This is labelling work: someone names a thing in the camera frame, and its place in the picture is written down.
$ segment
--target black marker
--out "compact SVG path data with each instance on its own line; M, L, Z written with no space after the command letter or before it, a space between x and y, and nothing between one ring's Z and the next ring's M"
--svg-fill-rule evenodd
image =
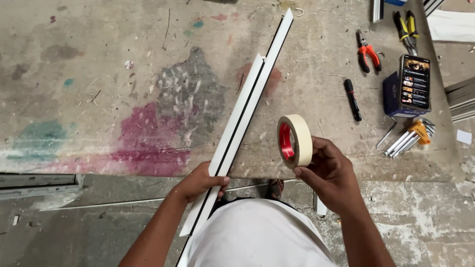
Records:
M350 101L351 111L353 112L353 117L355 121L361 121L360 109L356 103L355 93L353 92L353 84L350 79L346 79L343 84L345 85L346 94L348 95L348 100Z

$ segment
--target white t-shirt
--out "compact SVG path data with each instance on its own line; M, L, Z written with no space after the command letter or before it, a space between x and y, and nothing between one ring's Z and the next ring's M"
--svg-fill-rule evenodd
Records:
M336 266L313 223L273 200L227 204L189 242L188 267Z

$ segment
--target masking tape roll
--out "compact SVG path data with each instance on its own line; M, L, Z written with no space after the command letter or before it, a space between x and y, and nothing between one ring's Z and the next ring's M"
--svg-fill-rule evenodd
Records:
M292 147L290 131L294 134L295 145ZM277 124L279 152L284 163L290 169L297 166L307 167L312 161L312 136L305 120L297 114L282 116Z

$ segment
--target smartphone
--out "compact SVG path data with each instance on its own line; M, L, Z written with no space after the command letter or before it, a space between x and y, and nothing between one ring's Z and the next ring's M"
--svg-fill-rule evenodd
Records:
M430 60L411 55L401 56L399 101L401 104L430 108Z

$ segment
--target person's left hand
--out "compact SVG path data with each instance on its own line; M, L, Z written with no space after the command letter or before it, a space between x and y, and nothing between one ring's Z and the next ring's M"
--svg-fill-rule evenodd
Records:
M198 167L181 180L172 191L184 196L188 203L192 203L209 188L221 186L218 192L218 200L221 200L221 197L228 187L229 177L210 176L208 172L209 163L210 162L202 162L198 165Z

